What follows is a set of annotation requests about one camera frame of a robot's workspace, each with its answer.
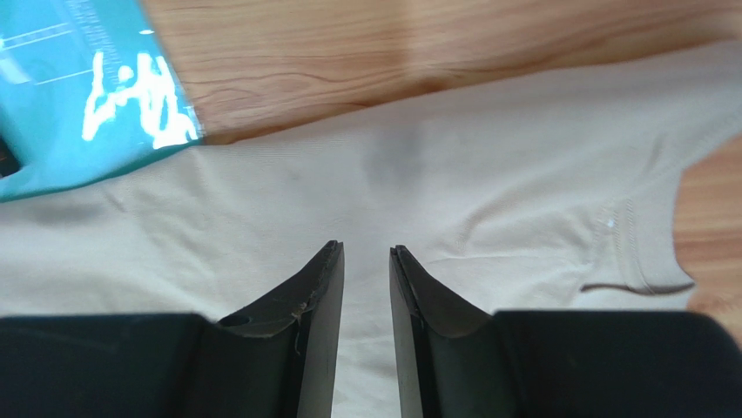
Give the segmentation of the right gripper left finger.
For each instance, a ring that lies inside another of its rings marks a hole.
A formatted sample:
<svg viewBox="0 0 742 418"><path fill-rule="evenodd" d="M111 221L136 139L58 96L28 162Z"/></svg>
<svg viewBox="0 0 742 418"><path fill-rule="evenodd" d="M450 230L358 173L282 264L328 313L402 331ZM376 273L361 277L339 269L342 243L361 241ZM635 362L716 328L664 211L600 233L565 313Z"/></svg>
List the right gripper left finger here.
<svg viewBox="0 0 742 418"><path fill-rule="evenodd" d="M4 417L328 417L344 285L330 241L218 321L196 313L1 321Z"/></svg>

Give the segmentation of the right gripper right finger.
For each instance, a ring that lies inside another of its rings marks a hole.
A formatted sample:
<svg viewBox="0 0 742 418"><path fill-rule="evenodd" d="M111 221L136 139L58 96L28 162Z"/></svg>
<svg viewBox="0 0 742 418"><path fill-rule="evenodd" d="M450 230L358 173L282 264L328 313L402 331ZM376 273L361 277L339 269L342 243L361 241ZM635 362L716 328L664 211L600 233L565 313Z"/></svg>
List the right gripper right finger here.
<svg viewBox="0 0 742 418"><path fill-rule="evenodd" d="M741 351L678 311L486 313L389 254L405 417L738 417Z"/></svg>

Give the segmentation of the beige t shirt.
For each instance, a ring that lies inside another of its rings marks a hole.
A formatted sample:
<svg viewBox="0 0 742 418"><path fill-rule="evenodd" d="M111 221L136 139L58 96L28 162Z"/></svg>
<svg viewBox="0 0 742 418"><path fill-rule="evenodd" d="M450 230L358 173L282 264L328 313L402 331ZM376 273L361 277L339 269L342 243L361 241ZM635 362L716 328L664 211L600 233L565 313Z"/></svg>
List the beige t shirt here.
<svg viewBox="0 0 742 418"><path fill-rule="evenodd" d="M345 245L336 417L396 417L388 252L486 312L681 310L683 172L741 133L741 44L402 100L1 206L1 313L217 319Z"/></svg>

